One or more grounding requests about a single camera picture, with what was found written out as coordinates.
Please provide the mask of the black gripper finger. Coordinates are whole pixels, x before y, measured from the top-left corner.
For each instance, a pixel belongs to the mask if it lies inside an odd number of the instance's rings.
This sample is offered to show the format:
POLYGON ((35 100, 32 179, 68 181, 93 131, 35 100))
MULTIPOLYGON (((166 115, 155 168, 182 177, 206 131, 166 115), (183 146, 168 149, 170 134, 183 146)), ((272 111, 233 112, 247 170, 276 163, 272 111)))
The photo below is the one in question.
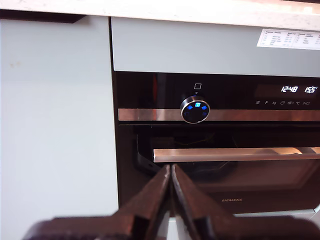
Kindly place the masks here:
POLYGON ((166 240, 170 220, 171 167, 165 165, 113 216, 121 240, 166 240))
POLYGON ((171 166, 174 213, 191 240, 233 240, 234 217, 202 192, 176 164, 171 166))

